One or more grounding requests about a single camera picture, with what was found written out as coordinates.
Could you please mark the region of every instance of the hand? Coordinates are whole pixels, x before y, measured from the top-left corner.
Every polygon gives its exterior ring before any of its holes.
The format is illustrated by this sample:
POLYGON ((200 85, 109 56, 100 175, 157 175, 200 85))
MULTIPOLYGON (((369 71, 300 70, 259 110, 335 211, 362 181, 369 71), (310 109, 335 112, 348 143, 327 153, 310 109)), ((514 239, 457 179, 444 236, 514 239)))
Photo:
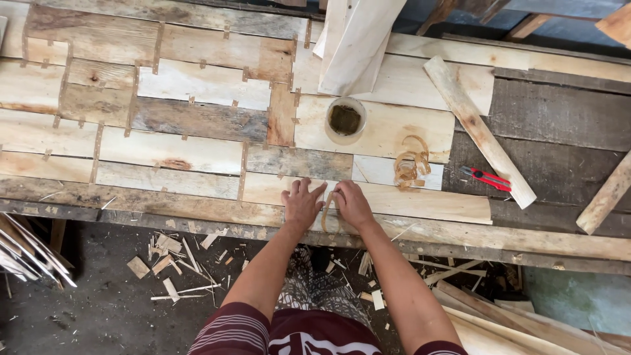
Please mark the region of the hand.
POLYGON ((376 223, 362 189, 353 181, 338 182, 333 189, 333 197, 342 217, 358 231, 376 223))
POLYGON ((283 191, 280 194, 285 205, 285 223, 296 225, 301 233, 307 231, 316 220, 318 212, 324 207, 324 201, 318 201, 318 199, 326 189, 326 182, 313 192, 309 192, 310 183, 311 179, 303 177, 302 180, 292 183, 291 196, 289 191, 283 191))

